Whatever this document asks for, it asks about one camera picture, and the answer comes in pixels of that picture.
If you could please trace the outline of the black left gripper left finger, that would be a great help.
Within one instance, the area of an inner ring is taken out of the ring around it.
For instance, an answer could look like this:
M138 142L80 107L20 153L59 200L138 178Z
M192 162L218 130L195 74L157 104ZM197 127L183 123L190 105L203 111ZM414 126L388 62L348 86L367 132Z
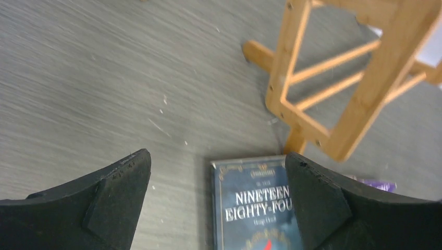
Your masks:
M130 249L150 176L142 148L25 199L3 199L1 249Z

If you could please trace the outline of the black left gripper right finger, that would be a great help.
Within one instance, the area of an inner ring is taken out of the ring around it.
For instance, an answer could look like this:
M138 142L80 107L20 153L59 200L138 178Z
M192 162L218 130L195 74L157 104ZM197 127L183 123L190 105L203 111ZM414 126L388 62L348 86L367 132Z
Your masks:
M376 189L297 153L285 166L305 249L441 249L441 202Z

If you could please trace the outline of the purple 52-Storey Treehouse book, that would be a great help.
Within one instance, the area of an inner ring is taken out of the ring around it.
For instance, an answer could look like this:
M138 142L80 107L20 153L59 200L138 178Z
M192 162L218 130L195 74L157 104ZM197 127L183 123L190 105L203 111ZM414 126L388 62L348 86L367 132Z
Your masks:
M368 185L373 188L383 190L386 192L393 193L397 189L397 184L395 182L376 180L376 179L359 178L359 177L353 176L353 175L348 175L348 177L351 179L354 179L358 182L364 183L365 185Z

